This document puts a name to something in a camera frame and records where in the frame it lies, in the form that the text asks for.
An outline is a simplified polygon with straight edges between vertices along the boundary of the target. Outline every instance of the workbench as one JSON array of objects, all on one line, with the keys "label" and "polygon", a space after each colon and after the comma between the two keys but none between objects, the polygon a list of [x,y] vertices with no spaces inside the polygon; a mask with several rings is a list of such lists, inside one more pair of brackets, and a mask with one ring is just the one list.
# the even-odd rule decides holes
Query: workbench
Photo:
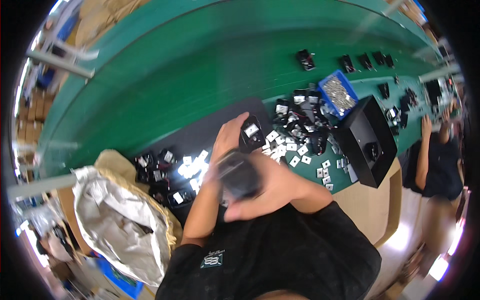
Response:
[{"label": "workbench", "polygon": [[[382,96],[379,89],[377,88],[377,85],[385,82],[388,83],[390,97],[386,100],[382,100]],[[390,109],[393,106],[400,108],[400,98],[405,94],[405,89],[408,87],[417,94],[417,100],[419,102],[419,105],[415,108],[411,108],[408,112],[407,127],[405,129],[400,129],[400,134],[398,136],[394,136],[398,149],[397,156],[407,150],[421,137],[421,117],[428,113],[433,118],[432,111],[426,102],[423,88],[418,81],[418,78],[410,76],[399,76],[398,85],[395,84],[394,78],[392,76],[354,80],[351,81],[351,83],[360,99],[369,95],[374,95],[375,99],[382,108],[385,107]],[[275,104],[278,98],[288,99],[291,98],[291,95],[278,95],[263,100],[263,103],[271,119],[273,119],[274,117]],[[316,169],[321,168],[321,163],[323,163],[324,161],[330,160],[331,166],[328,168],[328,170],[330,178],[332,180],[331,184],[334,185],[332,193],[339,192],[353,184],[350,181],[350,176],[348,173],[345,174],[343,169],[336,168],[336,160],[341,159],[343,156],[333,153],[330,143],[327,143],[327,150],[320,156],[312,155],[311,146],[308,145],[307,147],[309,149],[309,152],[306,155],[311,157],[312,161],[309,165],[299,162],[295,168],[289,165],[289,168],[293,172],[308,180],[322,184],[322,178],[316,177]],[[299,156],[296,151],[287,151],[287,161],[289,162],[295,155]]]}]

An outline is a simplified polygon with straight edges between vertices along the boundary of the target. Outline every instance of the black box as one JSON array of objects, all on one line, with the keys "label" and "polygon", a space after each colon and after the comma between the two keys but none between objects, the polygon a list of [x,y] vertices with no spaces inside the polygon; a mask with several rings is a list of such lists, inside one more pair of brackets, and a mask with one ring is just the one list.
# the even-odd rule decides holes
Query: black box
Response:
[{"label": "black box", "polygon": [[[397,148],[390,126],[373,95],[359,103],[332,133],[353,166],[361,184],[378,188],[395,159]],[[379,157],[372,161],[365,153],[367,143],[377,142]]]}]

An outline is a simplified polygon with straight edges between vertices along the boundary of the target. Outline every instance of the black mat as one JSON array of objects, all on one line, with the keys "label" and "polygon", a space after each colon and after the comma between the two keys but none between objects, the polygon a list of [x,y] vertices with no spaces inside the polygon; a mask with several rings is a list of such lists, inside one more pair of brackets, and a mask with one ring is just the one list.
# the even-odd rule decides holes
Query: black mat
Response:
[{"label": "black mat", "polygon": [[[265,135],[273,130],[270,118],[268,117],[268,113],[265,110],[261,99],[252,97],[222,108],[180,129],[179,131],[172,133],[166,138],[152,144],[137,156],[150,151],[158,153],[164,148],[170,150],[179,161],[170,174],[170,191],[174,192],[180,189],[188,189],[192,191],[189,183],[190,179],[185,179],[177,173],[178,167],[182,164],[182,157],[192,156],[192,159],[194,159],[202,150],[205,150],[208,152],[208,157],[205,161],[209,162],[213,144],[222,125],[229,120],[236,118],[239,114],[245,111],[248,111],[250,115],[255,115],[257,117]],[[188,212],[190,211],[190,207],[191,203],[178,208],[168,208],[172,211],[175,217],[177,217],[183,227]],[[220,207],[219,217],[222,216],[224,212],[225,208]]]}]

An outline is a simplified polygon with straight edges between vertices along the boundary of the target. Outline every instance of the blue crate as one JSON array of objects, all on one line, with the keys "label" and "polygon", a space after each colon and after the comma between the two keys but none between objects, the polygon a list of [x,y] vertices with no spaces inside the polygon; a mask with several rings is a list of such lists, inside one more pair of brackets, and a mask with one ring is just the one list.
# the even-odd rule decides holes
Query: blue crate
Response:
[{"label": "blue crate", "polygon": [[327,107],[330,108],[331,111],[334,112],[334,115],[339,119],[339,120],[342,120],[344,117],[346,117],[351,111],[352,111],[352,108],[346,110],[343,112],[343,116],[340,116],[339,114],[339,109],[332,103],[332,99],[330,99],[327,94],[325,93],[325,91],[322,89],[322,86],[327,82],[329,81],[333,76],[336,76],[342,83],[343,87],[347,90],[348,94],[350,95],[350,97],[353,98],[353,100],[355,101],[356,104],[358,104],[359,102],[359,98],[357,96],[357,94],[355,93],[355,91],[353,90],[353,86],[350,84],[350,81],[348,81],[348,79],[345,77],[345,75],[343,74],[343,72],[341,70],[336,70],[335,72],[333,72],[332,74],[328,75],[327,77],[325,77],[323,80],[321,80],[319,83],[318,83],[318,91],[322,93],[322,96],[325,100],[325,105]]}]

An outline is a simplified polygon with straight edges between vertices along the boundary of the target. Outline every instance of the green workbench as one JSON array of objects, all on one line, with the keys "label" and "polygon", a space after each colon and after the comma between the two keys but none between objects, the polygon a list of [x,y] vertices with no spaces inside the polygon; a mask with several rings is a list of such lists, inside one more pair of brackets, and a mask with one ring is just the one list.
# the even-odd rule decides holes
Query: green workbench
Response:
[{"label": "green workbench", "polygon": [[[384,6],[383,0],[365,2],[377,3],[378,11]],[[364,52],[380,50],[396,60],[395,69],[348,74],[351,81],[395,74],[414,81],[435,69],[414,57],[430,45],[411,20],[395,18],[372,12],[371,5],[367,10],[333,0],[198,0],[183,5],[152,0],[94,45],[100,49],[98,59],[80,62],[95,68],[91,80],[70,76],[58,93],[39,139],[39,175],[91,165],[109,148],[132,157],[231,103],[286,95],[318,82],[339,68],[337,58],[343,54],[357,68],[355,57]],[[316,53],[313,71],[304,71],[295,60],[303,48]],[[372,82],[354,88],[359,96],[377,93]],[[393,84],[390,89],[394,99]],[[400,135],[408,142],[400,141],[400,151],[419,136],[419,121],[409,118]],[[347,186],[332,171],[334,191]],[[314,175],[305,172],[316,180]]]},{"label": "green workbench", "polygon": [[[380,100],[382,96],[380,95],[380,91],[377,88],[378,84],[381,83],[388,83],[389,90],[390,90],[390,97],[387,100]],[[407,87],[411,88],[418,96],[418,107],[411,109],[408,112],[408,123],[405,129],[400,129],[400,134],[395,136],[395,142],[397,145],[397,155],[401,154],[405,150],[407,150],[412,144],[414,144],[421,136],[421,129],[420,129],[420,119],[421,117],[429,113],[431,115],[431,110],[429,109],[426,101],[425,96],[423,94],[423,89],[418,81],[418,78],[413,78],[409,76],[400,76],[398,85],[395,84],[394,78],[390,77],[377,77],[377,78],[369,78],[366,80],[357,80],[352,82],[352,86],[361,99],[363,97],[374,95],[375,99],[379,103],[380,107],[385,106],[386,108],[392,108],[396,106],[400,108],[400,98],[405,94],[405,89]],[[275,111],[275,101],[278,98],[291,98],[291,95],[279,95],[276,97],[272,97],[269,99],[264,100],[264,105],[267,111],[273,117]],[[317,182],[319,184],[322,183],[322,178],[316,177],[316,169],[321,168],[321,163],[326,160],[330,160],[331,166],[328,168],[330,178],[332,180],[331,184],[334,185],[334,189],[332,193],[336,193],[341,191],[342,189],[352,185],[350,181],[350,176],[344,173],[343,169],[336,168],[336,160],[341,159],[343,156],[337,155],[333,153],[332,147],[330,143],[327,143],[327,150],[320,156],[312,155],[312,148],[308,146],[309,152],[306,154],[307,156],[312,158],[312,161],[309,165],[299,162],[295,168],[292,166],[288,166],[292,171],[299,174],[300,176],[311,180],[313,182]],[[286,159],[287,162],[293,158],[293,156],[299,156],[297,152],[294,151],[287,151]]]}]

